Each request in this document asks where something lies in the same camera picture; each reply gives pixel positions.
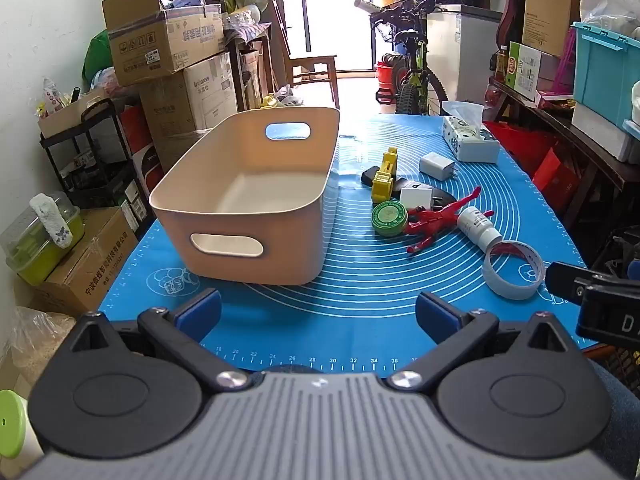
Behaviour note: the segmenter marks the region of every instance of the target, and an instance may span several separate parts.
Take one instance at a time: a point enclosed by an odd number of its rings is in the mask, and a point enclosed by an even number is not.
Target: teal plastic box
[[[574,22],[574,98],[623,129],[631,118],[631,88],[640,81],[640,41]]]

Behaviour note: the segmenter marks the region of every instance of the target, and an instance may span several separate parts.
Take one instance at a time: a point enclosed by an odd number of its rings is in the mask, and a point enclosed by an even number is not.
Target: green round lid
[[[0,391],[0,455],[15,458],[22,450],[26,429],[22,398],[11,390]]]
[[[378,234],[396,236],[406,225],[405,207],[396,200],[388,200],[378,204],[371,213],[371,224]]]

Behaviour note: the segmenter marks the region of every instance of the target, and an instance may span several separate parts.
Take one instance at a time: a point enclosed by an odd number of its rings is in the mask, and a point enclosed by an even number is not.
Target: blue table mat
[[[454,158],[441,126],[441,118],[392,114],[341,120],[337,214],[324,267],[311,283],[265,286],[197,276],[184,267],[156,221],[100,309],[111,320],[134,319],[151,306],[175,308],[213,286],[222,294],[222,319],[202,344],[250,370],[294,363],[386,376],[434,346],[414,316],[415,298],[423,290],[463,310],[483,307],[503,320],[526,320],[537,310],[549,310],[578,345],[592,344],[575,336],[578,308],[549,294],[544,284],[526,301],[496,296],[482,279],[484,254],[458,230],[412,256],[406,247],[417,238],[382,238],[373,231],[370,189],[360,175],[379,165],[389,146],[397,146],[398,176],[441,187],[457,198],[480,185],[482,193],[472,205],[495,211],[492,221],[505,239],[532,245],[547,265],[555,260],[583,265],[555,214],[504,150],[497,165],[456,163],[455,178],[446,182],[419,173],[418,161],[426,153]],[[295,136],[295,131],[283,128],[282,135]],[[495,267],[513,283],[533,281],[530,266],[512,256]]]

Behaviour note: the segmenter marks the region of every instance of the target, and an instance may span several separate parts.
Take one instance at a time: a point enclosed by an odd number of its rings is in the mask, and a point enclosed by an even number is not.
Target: bin handle hole
[[[271,140],[307,139],[311,128],[306,123],[274,123],[264,130]]]
[[[240,256],[257,258],[264,252],[264,247],[255,238],[249,236],[206,235],[194,233],[191,243],[201,253],[214,256]]]

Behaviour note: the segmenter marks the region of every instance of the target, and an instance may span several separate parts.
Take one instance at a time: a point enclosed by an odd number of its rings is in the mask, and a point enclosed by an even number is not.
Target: red action figure
[[[424,235],[424,240],[421,240],[415,245],[408,246],[406,251],[413,254],[423,250],[433,243],[433,236],[439,231],[457,225],[459,215],[456,214],[456,211],[473,199],[478,198],[480,191],[481,187],[478,186],[469,196],[465,196],[457,202],[452,202],[444,206],[440,211],[428,211],[423,206],[409,209],[409,211],[407,211],[408,215],[410,217],[417,217],[417,221],[408,222],[404,228],[404,234]],[[493,211],[487,211],[484,213],[484,216],[489,217],[493,214]]]

